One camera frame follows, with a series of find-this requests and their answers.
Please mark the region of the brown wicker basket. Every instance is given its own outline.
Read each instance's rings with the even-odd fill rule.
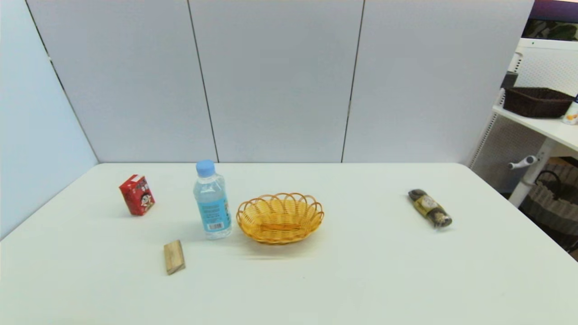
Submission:
[[[506,88],[504,109],[526,117],[557,118],[566,113],[573,100],[549,88]]]
[[[311,195],[278,193],[241,203],[237,222],[261,243],[287,244],[307,238],[323,220],[323,207]]]

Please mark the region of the yellow wicker basket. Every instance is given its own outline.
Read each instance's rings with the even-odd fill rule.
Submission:
[[[278,193],[243,202],[237,222],[243,232],[261,243],[298,242],[316,231],[323,207],[311,195]]]

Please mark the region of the white wall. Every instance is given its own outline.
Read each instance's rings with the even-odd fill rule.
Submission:
[[[186,0],[28,0],[101,162],[216,152]]]
[[[532,0],[366,0],[343,161],[465,163]]]
[[[2,0],[1,229],[13,230],[97,163],[24,0]]]
[[[221,162],[341,161],[362,0],[190,0]]]

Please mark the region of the wooden block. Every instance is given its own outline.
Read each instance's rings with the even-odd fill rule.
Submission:
[[[180,241],[165,245],[166,273],[169,275],[184,269],[183,247]]]

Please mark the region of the blue bottle cap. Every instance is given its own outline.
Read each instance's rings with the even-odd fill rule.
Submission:
[[[209,177],[215,174],[215,163],[211,159],[201,160],[197,163],[199,177]]]

